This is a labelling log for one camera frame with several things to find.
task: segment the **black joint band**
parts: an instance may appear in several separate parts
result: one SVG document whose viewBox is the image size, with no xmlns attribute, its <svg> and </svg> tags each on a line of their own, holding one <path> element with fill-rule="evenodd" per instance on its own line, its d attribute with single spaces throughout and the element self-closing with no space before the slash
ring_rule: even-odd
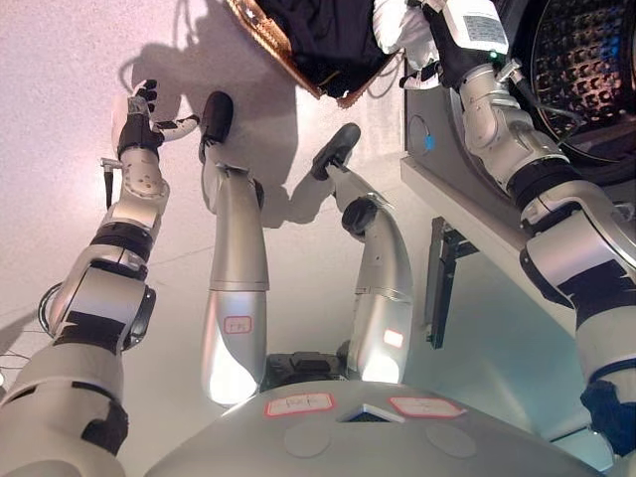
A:
<svg viewBox="0 0 636 477">
<path fill-rule="evenodd" d="M 159 157 L 158 149 L 163 140 L 163 134 L 150 129 L 148 116 L 145 114 L 129 114 L 119 136 L 117 157 L 121 158 L 121 154 L 131 147 L 149 149 Z"/>
<path fill-rule="evenodd" d="M 598 380 L 611 375 L 612 373 L 618 373 L 619 371 L 632 370 L 636 368 L 636 358 L 630 360 L 617 361 L 607 366 L 603 366 L 596 370 L 592 376 L 589 377 L 589 383 L 596 383 Z"/>
<path fill-rule="evenodd" d="M 515 200 L 517 209 L 522 211 L 543 192 L 580 179 L 580 174 L 563 159 L 545 159 L 520 169 L 508 183 L 508 193 Z"/>
<path fill-rule="evenodd" d="M 342 227 L 349 234 L 363 237 L 365 230 L 376 218 L 378 206 L 367 198 L 359 198 L 347 206 L 342 215 Z"/>
<path fill-rule="evenodd" d="M 115 222 L 100 227 L 90 244 L 120 246 L 148 261 L 153 240 L 147 231 L 138 226 Z"/>
<path fill-rule="evenodd" d="M 558 288 L 576 309 L 576 329 L 599 313 L 636 306 L 636 284 L 616 260 L 573 276 Z"/>
<path fill-rule="evenodd" d="M 113 355 L 117 354 L 117 343 L 123 332 L 123 323 L 78 311 L 69 313 L 66 321 L 75 326 L 65 326 L 53 346 L 75 343 L 97 346 Z"/>
</svg>

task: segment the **wire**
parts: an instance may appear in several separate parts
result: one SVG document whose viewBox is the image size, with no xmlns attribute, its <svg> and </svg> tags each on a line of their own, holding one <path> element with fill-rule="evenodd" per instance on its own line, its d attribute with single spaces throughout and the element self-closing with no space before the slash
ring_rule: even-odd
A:
<svg viewBox="0 0 636 477">
<path fill-rule="evenodd" d="M 42 329 L 51 338 L 54 338 L 54 336 L 51 333 L 51 328 L 49 327 L 49 321 L 47 320 L 47 305 L 49 304 L 51 297 L 58 292 L 61 286 L 62 286 L 62 283 L 60 282 L 60 283 L 56 283 L 51 288 L 49 288 L 40 299 L 40 304 L 38 305 L 38 321 L 40 322 L 40 326 L 42 326 Z"/>
<path fill-rule="evenodd" d="M 386 78 L 388 76 L 390 76 L 391 74 L 393 74 L 393 78 L 391 79 L 391 82 L 389 83 L 389 85 L 387 86 L 387 88 L 382 91 L 381 93 L 375 94 L 374 92 L 371 91 L 371 84 L 369 85 L 369 88 L 367 88 L 367 93 L 369 94 L 369 96 L 373 99 L 380 99 L 381 97 L 386 96 L 389 91 L 391 91 L 391 88 L 393 87 L 394 83 L 396 82 L 396 80 L 398 79 L 399 76 L 399 67 L 401 66 L 402 62 L 404 61 L 404 53 L 396 55 L 396 59 L 397 59 L 397 64 L 391 68 L 390 70 L 388 70 L 387 72 L 382 72 L 378 75 L 378 78 Z"/>
<path fill-rule="evenodd" d="M 549 106 L 540 102 L 539 99 L 535 96 L 535 93 L 530 88 L 530 83 L 526 78 L 520 79 L 519 81 L 515 82 L 515 86 L 524 96 L 524 98 L 536 109 L 541 111 L 548 111 L 559 116 L 569 117 L 572 121 L 574 121 L 574 126 L 558 140 L 558 143 L 556 144 L 557 146 L 561 146 L 563 143 L 565 143 L 571 136 L 574 135 L 574 133 L 576 133 L 576 131 L 578 131 L 578 129 L 580 129 L 583 124 L 585 124 L 585 120 L 580 114 L 577 114 L 573 111 L 568 111 L 566 109 Z"/>
</svg>

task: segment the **black foot pad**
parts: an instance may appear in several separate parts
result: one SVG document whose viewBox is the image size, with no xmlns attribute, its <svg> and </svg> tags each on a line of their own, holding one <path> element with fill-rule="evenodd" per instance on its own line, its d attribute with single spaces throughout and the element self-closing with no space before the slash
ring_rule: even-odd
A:
<svg viewBox="0 0 636 477">
<path fill-rule="evenodd" d="M 313 166 L 311 166 L 313 178 L 317 181 L 329 179 L 327 166 L 335 163 L 345 165 L 347 156 L 349 156 L 359 139 L 360 127 L 358 127 L 358 124 L 350 122 L 338 129 L 334 137 L 314 157 Z"/>
<path fill-rule="evenodd" d="M 214 91 L 210 94 L 201 118 L 202 142 L 213 144 L 226 142 L 234 114 L 235 106 L 231 97 L 222 91 Z"/>
</svg>

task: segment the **black panel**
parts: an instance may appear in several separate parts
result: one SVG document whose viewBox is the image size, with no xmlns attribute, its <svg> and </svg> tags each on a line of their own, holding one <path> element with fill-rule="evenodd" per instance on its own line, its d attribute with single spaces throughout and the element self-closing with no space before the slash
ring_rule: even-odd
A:
<svg viewBox="0 0 636 477">
<path fill-rule="evenodd" d="M 616 454 L 636 448 L 636 402 L 619 402 L 616 386 L 607 381 L 589 385 L 580 400 L 592 416 L 592 430 L 603 434 Z"/>
<path fill-rule="evenodd" d="M 115 401 L 110 402 L 106 420 L 93 420 L 81 434 L 81 439 L 117 455 L 119 447 L 128 436 L 128 414 Z"/>
<path fill-rule="evenodd" d="M 424 12 L 430 23 L 435 46 L 439 50 L 439 60 L 443 70 L 439 79 L 445 87 L 459 90 L 471 71 L 492 63 L 489 52 L 459 47 L 448 30 L 444 16 L 441 13 L 435 13 L 430 7 L 424 7 Z"/>
<path fill-rule="evenodd" d="M 530 278 L 530 281 L 539 289 L 543 297 L 547 301 L 552 303 L 558 303 L 559 305 L 566 306 L 567 308 L 573 308 L 572 304 L 565 299 L 563 295 L 558 293 L 552 285 L 544 278 L 543 275 L 537 269 L 537 266 L 528 255 L 528 250 L 524 248 L 519 255 L 519 263 L 524 273 Z"/>
<path fill-rule="evenodd" d="M 75 326 L 65 326 L 53 346 L 78 343 L 98 346 L 108 350 L 113 355 L 116 354 L 117 342 L 124 328 L 123 323 L 103 316 L 77 311 L 69 313 L 67 322 Z"/>
</svg>

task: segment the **cable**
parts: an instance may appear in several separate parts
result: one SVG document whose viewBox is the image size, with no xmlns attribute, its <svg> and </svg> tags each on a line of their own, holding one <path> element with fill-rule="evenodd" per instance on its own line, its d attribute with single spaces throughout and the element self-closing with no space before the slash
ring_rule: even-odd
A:
<svg viewBox="0 0 636 477">
<path fill-rule="evenodd" d="M 49 335 L 51 338 L 54 338 L 53 333 L 51 333 L 51 329 L 49 327 L 49 322 L 47 321 L 47 305 L 49 304 L 49 300 L 51 297 L 55 295 L 62 283 L 56 283 L 51 288 L 49 288 L 42 298 L 40 299 L 40 304 L 38 305 L 38 321 L 40 322 L 40 326 L 42 329 Z"/>
<path fill-rule="evenodd" d="M 112 170 L 106 170 L 104 168 L 103 171 L 103 182 L 106 186 L 106 209 L 110 209 L 112 205 L 112 181 L 113 181 L 113 173 Z"/>
<path fill-rule="evenodd" d="M 543 104 L 539 101 L 539 99 L 535 96 L 532 88 L 530 87 L 530 83 L 526 78 L 522 78 L 518 81 L 515 81 L 515 86 L 519 90 L 519 92 L 524 96 L 524 98 L 536 109 L 542 111 L 548 111 L 552 114 L 557 114 L 559 116 L 569 117 L 572 121 L 574 121 L 574 127 L 567 131 L 556 144 L 557 146 L 561 146 L 565 143 L 574 133 L 580 129 L 580 127 L 585 124 L 585 120 L 580 114 L 577 114 L 573 111 L 568 111 L 566 109 L 560 109 L 558 107 L 549 106 L 547 104 Z"/>
<path fill-rule="evenodd" d="M 371 91 L 371 84 L 369 85 L 369 87 L 367 88 L 367 93 L 369 94 L 369 97 L 371 97 L 372 99 L 380 99 L 384 96 L 386 96 L 389 91 L 391 91 L 391 88 L 393 87 L 394 83 L 396 82 L 396 80 L 398 79 L 399 76 L 399 67 L 401 66 L 402 62 L 404 61 L 404 53 L 402 53 L 401 55 L 396 55 L 396 59 L 397 59 L 397 64 L 392 67 L 390 70 L 388 70 L 387 72 L 382 72 L 378 75 L 378 78 L 386 78 L 390 75 L 393 75 L 394 77 L 391 79 L 391 82 L 389 83 L 389 86 L 387 86 L 385 88 L 384 91 L 375 94 L 374 92 Z"/>
</svg>

